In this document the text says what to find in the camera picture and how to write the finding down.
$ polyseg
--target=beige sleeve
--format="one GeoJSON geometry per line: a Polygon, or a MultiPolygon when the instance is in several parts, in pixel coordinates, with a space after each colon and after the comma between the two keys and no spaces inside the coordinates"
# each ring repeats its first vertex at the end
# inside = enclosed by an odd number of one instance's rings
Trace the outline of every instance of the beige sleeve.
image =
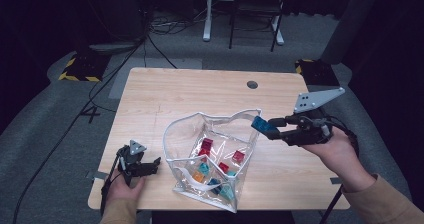
{"type": "Polygon", "coordinates": [[[100,224],[134,224],[137,203],[129,199],[116,199],[106,205],[100,224]]]}
{"type": "Polygon", "coordinates": [[[424,213],[379,175],[369,188],[344,196],[366,223],[424,223],[424,213]]]}

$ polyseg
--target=hand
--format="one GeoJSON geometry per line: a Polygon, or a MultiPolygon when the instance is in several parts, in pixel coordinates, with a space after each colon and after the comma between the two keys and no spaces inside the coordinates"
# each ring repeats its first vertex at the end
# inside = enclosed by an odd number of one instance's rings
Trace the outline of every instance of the hand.
{"type": "Polygon", "coordinates": [[[115,199],[131,199],[137,202],[140,198],[141,190],[143,189],[145,179],[145,177],[141,177],[138,180],[136,186],[131,188],[125,183],[125,179],[122,174],[120,174],[120,172],[115,169],[112,173],[111,178],[111,180],[114,181],[112,182],[109,188],[106,203],[115,199]]]}
{"type": "Polygon", "coordinates": [[[317,155],[328,169],[335,172],[347,192],[362,191],[375,182],[360,163],[349,138],[336,127],[333,127],[333,137],[327,143],[302,147],[317,155]]]}

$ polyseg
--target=wooden table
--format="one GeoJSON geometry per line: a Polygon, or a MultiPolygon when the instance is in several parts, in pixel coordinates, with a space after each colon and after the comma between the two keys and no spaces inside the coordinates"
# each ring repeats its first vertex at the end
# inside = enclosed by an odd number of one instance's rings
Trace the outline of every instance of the wooden table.
{"type": "MultiPolygon", "coordinates": [[[[139,209],[217,210],[172,191],[176,180],[162,148],[166,127],[172,121],[196,112],[229,116],[241,110],[259,108],[265,120],[284,117],[293,113],[301,92],[307,92],[307,88],[298,74],[133,68],[99,171],[108,173],[116,151],[134,139],[148,148],[142,162],[162,157],[158,173],[147,177],[139,209]],[[248,81],[255,81],[258,87],[250,89],[248,81]]],[[[331,177],[336,175],[317,156],[260,135],[238,209],[326,209],[339,188],[331,183],[331,177]]],[[[88,199],[88,205],[93,209],[100,208],[102,186],[103,180],[94,181],[88,199]]],[[[342,196],[335,209],[347,208],[349,204],[342,196]]]]}

